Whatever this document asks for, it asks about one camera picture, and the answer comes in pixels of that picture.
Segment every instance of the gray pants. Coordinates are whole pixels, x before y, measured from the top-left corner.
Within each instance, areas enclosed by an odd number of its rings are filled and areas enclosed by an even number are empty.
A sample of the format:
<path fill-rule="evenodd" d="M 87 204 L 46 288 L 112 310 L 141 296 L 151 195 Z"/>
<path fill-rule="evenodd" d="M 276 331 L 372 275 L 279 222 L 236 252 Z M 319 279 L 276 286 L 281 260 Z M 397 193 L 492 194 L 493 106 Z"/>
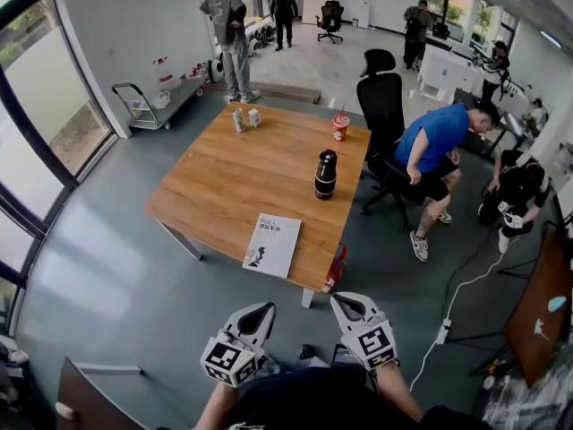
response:
<path fill-rule="evenodd" d="M 231 98 L 252 99 L 251 70 L 249 68 L 249 46 L 246 39 L 239 39 L 230 45 L 221 46 L 225 81 Z"/>

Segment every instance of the blue t-shirt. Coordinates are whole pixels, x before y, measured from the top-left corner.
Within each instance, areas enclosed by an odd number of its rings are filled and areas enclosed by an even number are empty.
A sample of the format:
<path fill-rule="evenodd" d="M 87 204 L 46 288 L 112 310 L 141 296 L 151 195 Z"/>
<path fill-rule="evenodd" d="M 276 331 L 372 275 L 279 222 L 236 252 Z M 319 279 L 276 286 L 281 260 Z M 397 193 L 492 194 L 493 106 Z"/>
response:
<path fill-rule="evenodd" d="M 466 106 L 456 104 L 439 108 L 416 119 L 404 133 L 394 154 L 402 164 L 407 165 L 420 129 L 424 129 L 428 137 L 428 149 L 418 164 L 420 172 L 425 174 L 438 167 L 442 158 L 464 140 L 469 129 Z"/>

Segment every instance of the man in gray shirt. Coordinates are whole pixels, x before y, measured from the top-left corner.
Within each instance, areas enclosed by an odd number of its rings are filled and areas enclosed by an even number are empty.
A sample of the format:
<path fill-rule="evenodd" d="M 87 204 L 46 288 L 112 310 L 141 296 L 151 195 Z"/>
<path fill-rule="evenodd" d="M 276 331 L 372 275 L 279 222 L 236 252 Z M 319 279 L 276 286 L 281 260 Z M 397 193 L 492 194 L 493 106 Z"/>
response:
<path fill-rule="evenodd" d="M 241 0 L 205 0 L 201 11 L 211 17 L 215 36 L 223 52 L 223 68 L 230 100 L 241 98 L 249 103 L 261 93 L 251 90 L 249 47 L 244 33 L 244 16 L 247 8 Z"/>
<path fill-rule="evenodd" d="M 426 31 L 431 30 L 433 26 L 433 19 L 428 12 L 428 2 L 420 0 L 418 6 L 410 6 L 404 13 L 404 21 L 406 21 L 404 63 L 406 70 L 414 70 L 412 64 L 425 48 Z"/>

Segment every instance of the man in blue shirt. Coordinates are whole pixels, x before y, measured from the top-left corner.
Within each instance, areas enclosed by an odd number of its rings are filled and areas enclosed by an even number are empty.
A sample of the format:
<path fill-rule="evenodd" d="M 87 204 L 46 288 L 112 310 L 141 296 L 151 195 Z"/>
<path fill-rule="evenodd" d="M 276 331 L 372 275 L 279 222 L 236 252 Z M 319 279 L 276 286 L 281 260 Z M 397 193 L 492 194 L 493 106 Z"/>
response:
<path fill-rule="evenodd" d="M 471 110 L 464 104 L 456 104 L 418 118 L 402 137 L 395 157 L 406 165 L 410 185 L 432 199 L 423 211 L 418 229 L 410 233 L 415 256 L 421 262 L 428 260 L 426 237 L 436 220 L 446 224 L 452 221 L 447 211 L 450 193 L 462 176 L 459 153 L 454 149 L 468 130 L 486 133 L 499 121 L 500 113 L 489 101 L 482 101 Z"/>

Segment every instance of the book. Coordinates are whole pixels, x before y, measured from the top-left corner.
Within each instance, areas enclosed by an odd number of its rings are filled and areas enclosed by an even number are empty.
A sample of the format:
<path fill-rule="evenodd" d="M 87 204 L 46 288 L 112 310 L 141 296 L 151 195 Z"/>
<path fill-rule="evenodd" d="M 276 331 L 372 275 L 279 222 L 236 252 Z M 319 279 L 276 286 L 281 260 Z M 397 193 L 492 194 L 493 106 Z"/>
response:
<path fill-rule="evenodd" d="M 300 228 L 299 219 L 261 213 L 252 232 L 243 267 L 286 279 Z"/>

